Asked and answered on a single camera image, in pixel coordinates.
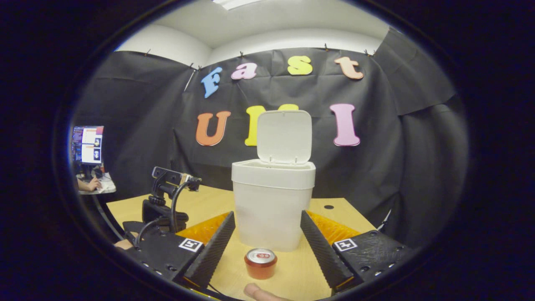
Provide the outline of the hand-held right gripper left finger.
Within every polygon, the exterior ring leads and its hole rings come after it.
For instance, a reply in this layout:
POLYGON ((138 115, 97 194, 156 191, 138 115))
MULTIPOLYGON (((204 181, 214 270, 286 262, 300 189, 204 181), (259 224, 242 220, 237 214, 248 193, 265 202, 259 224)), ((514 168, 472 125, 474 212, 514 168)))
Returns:
POLYGON ((126 222, 139 232, 124 254, 145 269, 193 289, 206 289, 234 232, 234 212, 220 214, 177 233, 163 231, 163 221, 126 222))

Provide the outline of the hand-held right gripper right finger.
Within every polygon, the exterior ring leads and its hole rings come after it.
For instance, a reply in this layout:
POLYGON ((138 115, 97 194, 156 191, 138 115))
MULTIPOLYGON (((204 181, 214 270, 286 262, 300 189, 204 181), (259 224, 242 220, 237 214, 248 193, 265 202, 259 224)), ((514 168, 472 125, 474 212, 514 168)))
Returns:
POLYGON ((332 293, 382 278, 414 252, 379 230, 361 233, 310 210, 300 227, 332 293))

